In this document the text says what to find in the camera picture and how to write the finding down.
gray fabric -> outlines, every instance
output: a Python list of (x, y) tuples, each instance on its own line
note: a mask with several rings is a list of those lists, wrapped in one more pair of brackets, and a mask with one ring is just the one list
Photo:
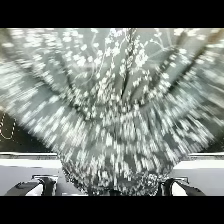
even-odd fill
[(154, 195), (223, 133), (223, 29), (1, 31), (0, 105), (80, 188)]

garment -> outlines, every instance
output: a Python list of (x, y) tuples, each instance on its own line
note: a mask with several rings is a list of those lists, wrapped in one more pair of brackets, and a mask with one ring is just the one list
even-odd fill
[(223, 29), (0, 35), (0, 105), (88, 193), (154, 195), (160, 176), (223, 138)]

